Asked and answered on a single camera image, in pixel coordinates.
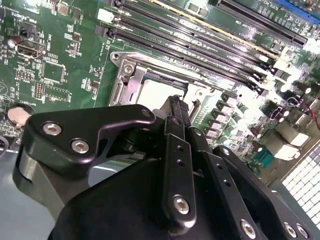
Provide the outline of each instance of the red wire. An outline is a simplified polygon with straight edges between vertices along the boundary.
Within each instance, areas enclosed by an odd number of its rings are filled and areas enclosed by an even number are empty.
[[[306,109],[308,109],[310,111],[310,113],[312,115],[312,118],[315,121],[315,124],[316,124],[317,128],[320,129],[320,124],[318,123],[318,120],[317,120],[315,112],[311,110],[311,108],[305,103],[304,100],[301,103],[302,103],[304,108],[306,108]]]

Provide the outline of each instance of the black metal bracket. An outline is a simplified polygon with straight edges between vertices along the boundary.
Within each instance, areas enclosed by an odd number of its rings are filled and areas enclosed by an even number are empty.
[[[177,96],[170,96],[161,109],[172,114],[164,125],[162,210],[169,220],[170,234],[181,235],[197,217],[191,147],[185,141],[184,116],[188,116],[188,109]]]
[[[29,118],[22,144],[25,152],[56,173],[71,179],[84,178],[98,157],[99,143],[104,140],[110,148],[121,131],[129,128],[148,128],[156,120],[142,105],[112,106],[70,111],[40,113]],[[46,133],[45,124],[54,124]],[[79,151],[72,148],[79,143]]]
[[[209,189],[217,190],[229,217],[234,239],[267,240],[252,219],[223,159],[211,153],[207,140],[199,129],[189,127],[188,136],[193,159],[196,159],[192,162],[193,168],[203,172]]]
[[[250,201],[255,221],[272,240],[314,240],[297,216],[227,147],[217,146],[213,154],[221,157],[243,199]]]

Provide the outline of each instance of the motherboard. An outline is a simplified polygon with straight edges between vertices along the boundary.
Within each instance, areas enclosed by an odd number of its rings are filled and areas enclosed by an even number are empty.
[[[319,141],[319,12],[316,0],[0,0],[0,133],[17,149],[35,113],[161,114],[179,96],[209,145],[254,171],[297,159]]]

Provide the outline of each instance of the blue slot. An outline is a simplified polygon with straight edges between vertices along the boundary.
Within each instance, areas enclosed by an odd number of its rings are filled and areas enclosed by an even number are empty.
[[[299,7],[291,4],[287,0],[274,0],[275,3],[279,5],[279,7],[287,9],[291,11],[293,14],[295,14],[297,17],[300,17],[301,19],[307,21],[311,24],[320,24],[320,19],[312,16],[310,13],[303,11]]]

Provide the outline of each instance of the silver screw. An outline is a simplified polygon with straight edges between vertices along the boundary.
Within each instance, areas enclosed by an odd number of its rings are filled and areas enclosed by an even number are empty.
[[[173,199],[173,205],[179,211],[179,213],[183,215],[186,215],[189,212],[189,204],[180,196],[176,196]]]
[[[57,136],[62,132],[62,128],[56,123],[46,123],[42,129],[46,134],[52,136]]]
[[[124,72],[126,74],[131,74],[134,71],[134,68],[131,65],[125,65],[124,66]]]
[[[300,226],[299,224],[296,225],[296,228],[299,230],[299,232],[307,239],[309,237],[309,234],[307,233],[307,231]]]
[[[229,156],[230,152],[228,151],[228,149],[222,148],[222,151],[224,152],[225,155]]]
[[[195,129],[194,129],[194,132],[195,132],[198,136],[201,136],[201,135],[202,135],[201,131],[200,131],[198,128],[195,128]]]
[[[77,152],[78,154],[85,154],[89,151],[89,145],[83,140],[74,140],[71,143],[71,147],[73,151]]]
[[[288,234],[290,234],[291,237],[296,238],[297,237],[297,233],[296,231],[292,228],[292,226],[290,226],[287,222],[284,223],[285,229],[288,232]]]
[[[148,110],[142,109],[141,112],[142,112],[142,114],[145,115],[146,117],[148,117],[148,118],[151,117],[151,114],[150,114],[150,112],[149,112]]]
[[[256,238],[256,232],[255,229],[248,223],[246,220],[241,220],[241,228],[244,231],[244,233],[251,239]]]

